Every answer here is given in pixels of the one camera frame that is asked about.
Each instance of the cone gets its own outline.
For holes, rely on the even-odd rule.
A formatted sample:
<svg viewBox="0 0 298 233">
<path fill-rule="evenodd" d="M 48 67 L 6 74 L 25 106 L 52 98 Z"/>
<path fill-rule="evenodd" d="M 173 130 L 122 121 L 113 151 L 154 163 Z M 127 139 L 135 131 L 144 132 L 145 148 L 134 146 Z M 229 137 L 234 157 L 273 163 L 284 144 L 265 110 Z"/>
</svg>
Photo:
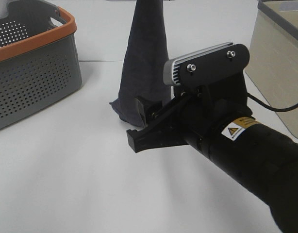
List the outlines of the cone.
<svg viewBox="0 0 298 233">
<path fill-rule="evenodd" d="M 110 103 L 120 119 L 143 126 L 134 98 L 171 100 L 171 88 L 163 83 L 168 60 L 162 0 L 137 0 L 123 63 L 118 99 Z"/>
</svg>

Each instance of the cable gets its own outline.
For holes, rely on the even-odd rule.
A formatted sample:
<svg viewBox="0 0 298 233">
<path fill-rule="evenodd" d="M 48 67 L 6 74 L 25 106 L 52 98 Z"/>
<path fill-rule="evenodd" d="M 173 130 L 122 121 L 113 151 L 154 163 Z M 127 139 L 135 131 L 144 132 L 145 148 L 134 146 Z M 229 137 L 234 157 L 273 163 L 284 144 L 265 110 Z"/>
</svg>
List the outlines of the cable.
<svg viewBox="0 0 298 233">
<path fill-rule="evenodd" d="M 249 98 L 251 98 L 253 101 L 257 102 L 258 104 L 260 104 L 261 106 L 263 106 L 264 108 L 271 110 L 273 112 L 278 112 L 278 113 L 284 113 L 284 112 L 289 112 L 292 110 L 295 110 L 296 108 L 298 108 L 298 103 L 289 107 L 289 108 L 273 108 L 269 105 L 266 105 L 265 103 L 263 103 L 261 100 L 259 100 L 258 98 L 254 97 L 252 94 L 247 93 L 247 96 Z"/>
</svg>

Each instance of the gray cloth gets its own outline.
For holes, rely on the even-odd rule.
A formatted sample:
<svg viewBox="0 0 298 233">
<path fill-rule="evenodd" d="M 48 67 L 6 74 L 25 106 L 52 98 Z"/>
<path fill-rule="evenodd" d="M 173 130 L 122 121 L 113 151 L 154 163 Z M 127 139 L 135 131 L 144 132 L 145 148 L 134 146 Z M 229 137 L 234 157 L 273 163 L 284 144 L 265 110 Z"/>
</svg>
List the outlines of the gray cloth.
<svg viewBox="0 0 298 233">
<path fill-rule="evenodd" d="M 171 100 L 171 89 L 163 83 L 168 60 L 162 0 L 137 0 L 124 59 L 118 99 L 110 103 L 120 119 L 143 126 L 135 97 L 151 101 Z"/>
</svg>

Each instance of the warning sticker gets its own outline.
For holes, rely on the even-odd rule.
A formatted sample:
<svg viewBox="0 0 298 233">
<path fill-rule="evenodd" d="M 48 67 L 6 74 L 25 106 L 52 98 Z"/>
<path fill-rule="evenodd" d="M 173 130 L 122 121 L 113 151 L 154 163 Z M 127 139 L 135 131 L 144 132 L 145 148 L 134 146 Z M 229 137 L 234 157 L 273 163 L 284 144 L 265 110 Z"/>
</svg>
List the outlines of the warning sticker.
<svg viewBox="0 0 298 233">
<path fill-rule="evenodd" d="M 231 122 L 223 131 L 222 135 L 228 139 L 235 141 L 250 126 L 260 124 L 258 121 L 250 117 L 241 117 Z"/>
</svg>

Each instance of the yellow warning label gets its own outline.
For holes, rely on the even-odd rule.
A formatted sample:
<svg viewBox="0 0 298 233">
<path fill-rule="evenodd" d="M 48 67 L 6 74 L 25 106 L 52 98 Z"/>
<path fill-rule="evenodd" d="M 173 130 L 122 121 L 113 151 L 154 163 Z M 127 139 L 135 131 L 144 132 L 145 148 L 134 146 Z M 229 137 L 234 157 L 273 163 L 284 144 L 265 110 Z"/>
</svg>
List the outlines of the yellow warning label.
<svg viewBox="0 0 298 233">
<path fill-rule="evenodd" d="M 228 128 L 231 136 L 233 136 L 233 134 L 235 134 L 236 131 L 238 131 L 238 128 Z"/>
<path fill-rule="evenodd" d="M 244 129 L 248 129 L 250 126 L 260 124 L 258 121 L 247 116 L 236 119 L 234 123 L 241 126 Z"/>
</svg>

